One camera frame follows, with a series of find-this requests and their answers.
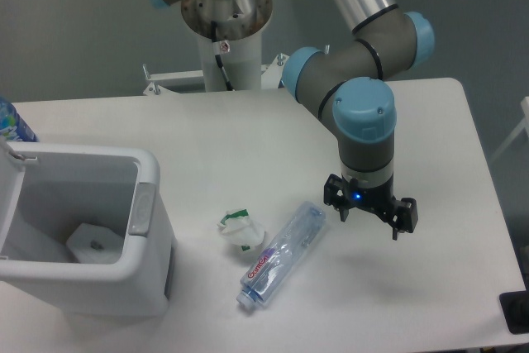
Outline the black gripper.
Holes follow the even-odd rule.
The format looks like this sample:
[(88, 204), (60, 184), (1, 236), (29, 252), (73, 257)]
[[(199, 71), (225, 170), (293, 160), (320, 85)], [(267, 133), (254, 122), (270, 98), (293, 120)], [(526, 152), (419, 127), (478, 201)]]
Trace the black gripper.
[(342, 222), (352, 208), (373, 213), (382, 221), (392, 221), (394, 240), (400, 233), (413, 233), (417, 225), (417, 200), (397, 200), (393, 195), (393, 176), (379, 186), (362, 188), (357, 179), (346, 181), (330, 174), (324, 184), (323, 202), (339, 212)]

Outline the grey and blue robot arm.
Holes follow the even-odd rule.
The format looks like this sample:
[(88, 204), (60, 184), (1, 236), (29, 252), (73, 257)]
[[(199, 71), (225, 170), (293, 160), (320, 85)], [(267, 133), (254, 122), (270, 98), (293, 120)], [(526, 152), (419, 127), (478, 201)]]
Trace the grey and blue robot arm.
[[(261, 32), (272, 0), (150, 0), (178, 4), (198, 39), (208, 91), (261, 85)], [(393, 234), (413, 232), (417, 203), (393, 195), (397, 112), (386, 79), (427, 60), (435, 47), (430, 22), (403, 12), (395, 0), (335, 0), (353, 36), (336, 53), (313, 47), (293, 52), (281, 76), (284, 87), (337, 140), (341, 172), (324, 186), (323, 201), (341, 219), (352, 208), (373, 213)]]

